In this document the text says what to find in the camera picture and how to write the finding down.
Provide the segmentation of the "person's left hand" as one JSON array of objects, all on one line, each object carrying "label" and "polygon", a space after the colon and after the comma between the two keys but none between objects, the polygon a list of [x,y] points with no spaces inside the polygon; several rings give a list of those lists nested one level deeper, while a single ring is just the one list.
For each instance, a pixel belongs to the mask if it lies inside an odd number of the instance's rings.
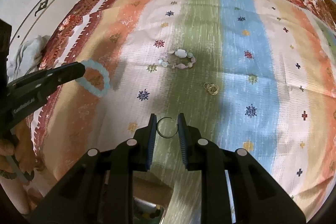
[{"label": "person's left hand", "polygon": [[36,160],[34,146],[31,141],[31,132],[27,122],[22,120],[18,123],[14,128],[14,133],[18,138],[17,145],[13,145],[6,139],[1,139],[1,170],[14,173],[6,157],[15,156],[19,169],[23,173],[31,174],[35,168]]}]

